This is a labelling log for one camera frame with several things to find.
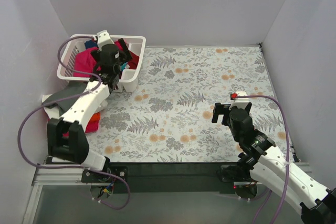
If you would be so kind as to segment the teal t shirt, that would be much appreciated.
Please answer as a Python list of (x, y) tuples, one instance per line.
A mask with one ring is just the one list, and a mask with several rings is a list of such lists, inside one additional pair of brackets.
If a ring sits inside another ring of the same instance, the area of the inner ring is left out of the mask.
[(123, 72), (123, 70), (129, 69), (129, 68), (130, 68), (129, 63), (125, 62), (120, 66), (120, 71)]

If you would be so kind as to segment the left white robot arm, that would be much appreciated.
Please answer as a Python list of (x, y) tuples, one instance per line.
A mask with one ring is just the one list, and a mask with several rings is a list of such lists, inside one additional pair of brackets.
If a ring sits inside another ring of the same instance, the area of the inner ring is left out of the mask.
[(80, 165), (93, 172), (100, 182), (111, 178), (110, 160), (93, 151), (86, 138), (86, 127), (99, 105), (118, 87), (121, 65), (132, 55), (120, 38), (114, 42), (107, 34), (96, 37), (97, 49), (91, 52), (96, 62), (87, 74), (85, 89), (68, 97), (71, 106), (59, 118), (47, 124), (48, 154)]

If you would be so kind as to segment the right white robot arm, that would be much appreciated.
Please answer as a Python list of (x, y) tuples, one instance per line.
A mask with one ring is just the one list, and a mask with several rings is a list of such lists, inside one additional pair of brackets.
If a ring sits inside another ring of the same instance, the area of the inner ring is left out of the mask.
[(223, 116), (243, 152), (237, 162), (238, 177), (253, 179), (279, 195), (301, 215), (303, 223), (335, 223), (335, 190), (322, 185), (295, 163), (263, 132), (249, 115), (250, 102), (216, 103), (212, 123)]

